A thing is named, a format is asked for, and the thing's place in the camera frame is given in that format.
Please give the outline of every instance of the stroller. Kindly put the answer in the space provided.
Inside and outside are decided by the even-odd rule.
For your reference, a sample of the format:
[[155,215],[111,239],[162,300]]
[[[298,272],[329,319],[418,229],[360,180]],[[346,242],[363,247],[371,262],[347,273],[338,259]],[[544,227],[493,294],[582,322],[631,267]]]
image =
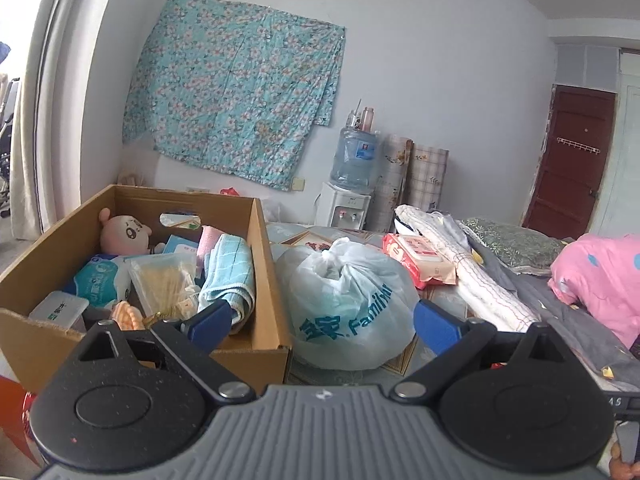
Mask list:
[[14,127],[14,105],[17,98],[19,78],[9,81],[4,96],[0,96],[0,217],[7,218],[11,210],[9,203],[9,168],[11,160],[11,135]]

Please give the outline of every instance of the plush toy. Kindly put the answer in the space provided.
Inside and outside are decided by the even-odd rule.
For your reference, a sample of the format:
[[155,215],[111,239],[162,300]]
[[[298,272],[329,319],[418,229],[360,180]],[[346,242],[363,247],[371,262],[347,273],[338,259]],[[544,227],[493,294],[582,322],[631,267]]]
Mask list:
[[104,254],[135,256],[149,254],[151,228],[142,225],[133,216],[120,215],[110,218],[111,211],[105,207],[98,213],[102,224],[100,250]]

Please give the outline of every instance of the human hand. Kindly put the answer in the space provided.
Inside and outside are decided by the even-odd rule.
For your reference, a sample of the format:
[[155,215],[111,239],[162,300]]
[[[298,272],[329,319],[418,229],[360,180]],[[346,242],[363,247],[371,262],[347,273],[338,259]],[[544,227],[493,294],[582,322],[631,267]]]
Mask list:
[[611,460],[609,460],[611,480],[633,480],[636,476],[640,477],[640,462],[633,465],[626,464],[622,462],[621,455],[620,445],[616,442],[611,446]]

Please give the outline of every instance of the brown door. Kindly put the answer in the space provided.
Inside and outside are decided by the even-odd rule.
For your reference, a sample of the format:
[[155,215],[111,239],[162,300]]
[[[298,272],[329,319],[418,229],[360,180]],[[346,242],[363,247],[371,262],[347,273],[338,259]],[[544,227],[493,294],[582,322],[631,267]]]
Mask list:
[[598,197],[616,95],[557,86],[546,150],[523,225],[554,238],[584,234]]

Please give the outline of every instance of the gray bed sheet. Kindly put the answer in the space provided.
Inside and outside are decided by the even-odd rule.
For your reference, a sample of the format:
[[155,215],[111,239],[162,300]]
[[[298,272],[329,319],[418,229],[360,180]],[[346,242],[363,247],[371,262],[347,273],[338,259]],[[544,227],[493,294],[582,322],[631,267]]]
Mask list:
[[468,237],[469,244],[484,260],[484,270],[501,287],[515,294],[533,312],[549,323],[567,344],[598,375],[610,367],[613,384],[623,390],[640,390],[640,361],[614,333],[582,309],[562,303],[548,287],[548,278],[515,274],[505,267],[491,249]]

